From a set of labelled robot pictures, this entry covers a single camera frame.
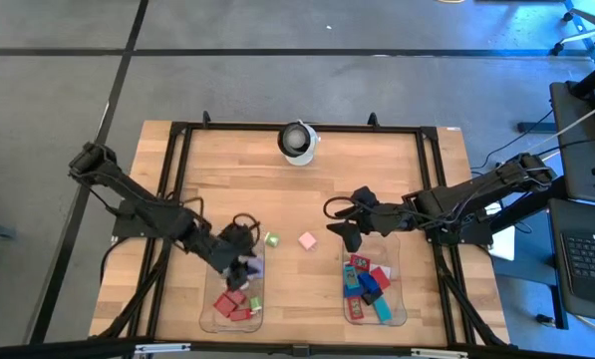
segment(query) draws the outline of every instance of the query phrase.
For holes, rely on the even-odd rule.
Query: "green block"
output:
[[[261,310],[261,299],[259,297],[250,298],[250,310],[254,312]]]
[[[270,245],[271,247],[276,247],[277,244],[279,244],[279,235],[268,232],[266,233],[264,242],[266,242],[266,244]]]

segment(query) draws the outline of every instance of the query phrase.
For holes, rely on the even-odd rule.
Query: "clear plastic bin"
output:
[[[366,324],[378,324],[378,325],[389,325],[389,326],[401,326],[404,325],[408,314],[404,307],[404,298],[402,295],[402,281],[401,273],[399,270],[399,246],[400,240],[395,235],[389,235],[387,237],[381,237],[378,234],[363,235],[363,241],[356,253],[349,253],[346,251],[346,247],[342,245],[342,275],[344,266],[350,264],[350,256],[357,254],[365,258],[370,259],[371,270],[376,265],[383,265],[390,268],[390,286],[383,290],[383,298],[386,300],[388,307],[392,313],[392,319],[385,322],[381,322],[377,312],[372,305],[367,305],[363,299],[361,299],[361,309],[364,317],[361,319],[352,319],[350,315],[350,309],[348,306],[348,298],[343,298],[344,315],[346,320],[352,324],[366,325]]]
[[[261,238],[253,248],[253,252],[257,254],[257,258],[262,260],[262,273],[266,272],[264,260],[264,240]],[[206,282],[204,285],[204,304],[201,315],[199,317],[199,326],[208,333],[233,332],[233,333],[252,333],[259,329],[262,324],[264,313],[264,278],[254,278],[248,280],[248,287],[240,289],[246,300],[237,306],[237,309],[250,308],[250,298],[258,297],[261,301],[262,309],[252,314],[248,320],[231,321],[224,317],[220,312],[213,307],[213,303],[219,296],[226,291],[226,279],[222,278],[212,268],[206,268]]]

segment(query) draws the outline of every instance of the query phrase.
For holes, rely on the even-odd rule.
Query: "red toy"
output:
[[[246,308],[246,309],[239,309],[239,310],[235,310],[235,311],[231,312],[229,318],[232,321],[240,321],[240,320],[250,319],[251,316],[252,316],[252,313],[250,311],[250,308]]]
[[[237,304],[233,303],[225,294],[222,294],[217,298],[217,301],[213,304],[215,309],[221,313],[221,315],[228,317],[233,310],[237,307]]]
[[[370,275],[372,275],[377,283],[379,283],[381,290],[384,290],[390,286],[390,280],[388,280],[386,273],[384,273],[384,270],[381,267],[373,269],[373,271],[370,272]]]
[[[348,298],[348,309],[350,311],[350,319],[357,320],[364,317],[364,312],[361,310],[361,299],[359,297]]]
[[[241,304],[244,302],[244,300],[246,300],[246,295],[244,295],[244,293],[242,293],[241,290],[235,290],[234,292],[226,290],[224,292],[224,295],[227,296],[228,299],[230,299],[235,304]]]
[[[350,255],[350,264],[357,269],[361,270],[370,270],[370,259],[365,258],[361,255],[351,254]]]

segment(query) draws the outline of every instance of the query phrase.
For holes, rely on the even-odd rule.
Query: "wooden table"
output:
[[[171,122],[147,121],[138,143],[131,177],[156,191]],[[448,185],[470,178],[460,129],[439,128]],[[322,133],[313,163],[289,165],[270,131],[193,131],[182,199],[201,195],[205,216],[214,230],[239,212],[250,212],[262,232],[279,233],[281,243],[266,249],[263,324],[248,334],[207,333],[199,326],[206,264],[193,254],[171,253],[156,338],[170,340],[446,345],[437,275],[431,247],[420,231],[393,233],[401,241],[400,269],[408,320],[403,326],[352,325],[344,317],[341,239],[329,232],[323,202],[349,195],[366,184],[379,200],[401,202],[401,195],[423,188],[415,137],[403,134]],[[430,143],[426,144],[432,158]],[[177,156],[173,157],[175,176]],[[429,164],[433,185],[434,166]],[[299,235],[318,239],[315,251],[305,251]],[[145,248],[144,238],[132,238],[111,254],[91,326],[91,334],[107,328],[133,295]],[[500,298],[487,253],[476,246],[460,247],[467,294],[481,317],[508,340]],[[143,307],[139,334],[146,332],[150,308]],[[456,334],[462,325],[452,299]]]

